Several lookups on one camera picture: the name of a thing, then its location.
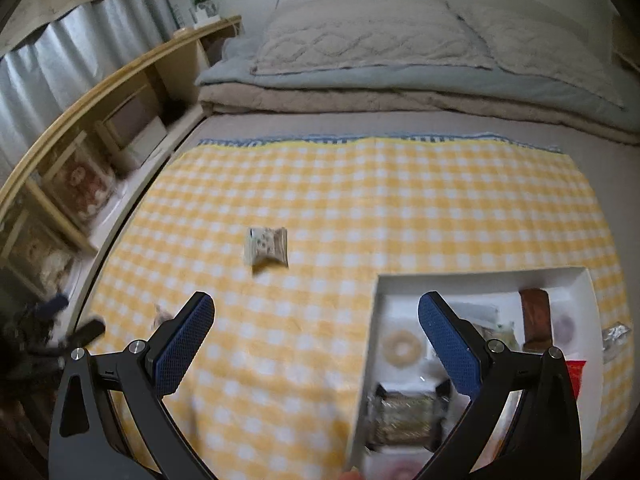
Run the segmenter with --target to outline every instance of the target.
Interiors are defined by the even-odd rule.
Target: metal screw
[[[84,348],[75,348],[71,351],[71,358],[78,361],[84,357]]]
[[[487,346],[489,347],[489,350],[491,350],[491,352],[493,352],[494,354],[501,354],[502,352],[504,352],[504,343],[499,339],[489,340]]]
[[[553,359],[562,359],[562,350],[557,346],[552,346],[551,348],[549,348],[549,355]]]
[[[129,344],[129,352],[131,352],[132,354],[139,354],[145,349],[145,347],[146,343],[142,341],[142,339],[137,339],[133,343]]]

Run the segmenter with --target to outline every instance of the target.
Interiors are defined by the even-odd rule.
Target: beige blanket
[[[219,112],[281,113],[390,112],[452,110],[514,121],[563,124],[605,139],[640,144],[640,134],[617,130],[576,114],[487,97],[431,91],[280,90],[241,83],[203,86],[198,98]]]

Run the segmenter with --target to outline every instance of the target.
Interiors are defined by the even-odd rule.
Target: white tray
[[[444,376],[438,367],[431,366],[431,362],[428,367],[424,366],[426,362],[424,361],[422,364],[414,365],[413,370],[405,368],[402,372],[398,372],[396,368],[384,362],[378,355],[380,352],[378,338],[385,331],[385,327],[394,324],[396,326],[399,324],[403,328],[413,326],[414,330],[421,333],[417,319],[418,300],[424,293],[436,290],[454,311],[456,303],[497,307],[498,322],[513,322],[516,340],[522,345],[524,322],[518,291],[524,288],[543,288],[548,292],[552,325],[561,314],[567,314],[574,320],[575,335],[571,343],[567,345],[558,343],[556,334],[554,334],[554,343],[562,349],[566,359],[587,361],[582,374],[582,387],[577,405],[582,454],[589,452],[600,418],[603,363],[600,314],[587,269],[561,267],[478,274],[381,275],[378,278],[369,328],[360,406],[347,450],[348,467],[356,466],[361,469],[367,480],[384,477],[385,467],[380,464],[380,457],[372,457],[364,446],[366,397],[376,384],[402,386],[408,391],[420,389],[433,391]],[[425,345],[425,353],[428,351],[428,345]],[[450,410],[455,420],[462,414],[468,403],[468,397],[459,395],[458,397],[454,399],[455,402]],[[455,420],[448,420],[451,427]],[[412,452],[417,453],[416,459],[423,462],[431,455],[425,450],[413,449]]]

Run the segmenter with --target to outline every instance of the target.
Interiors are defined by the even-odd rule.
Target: pillow
[[[446,4],[315,0],[281,9],[254,60],[257,75],[375,65],[492,66]]]
[[[623,106],[602,63],[564,28],[477,4],[456,12],[486,42],[501,68],[558,79]]]

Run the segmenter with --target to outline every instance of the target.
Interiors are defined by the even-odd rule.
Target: bottle
[[[211,0],[193,0],[193,5],[196,7],[196,16],[202,15],[203,10],[208,18],[212,18],[217,14],[216,6]]]

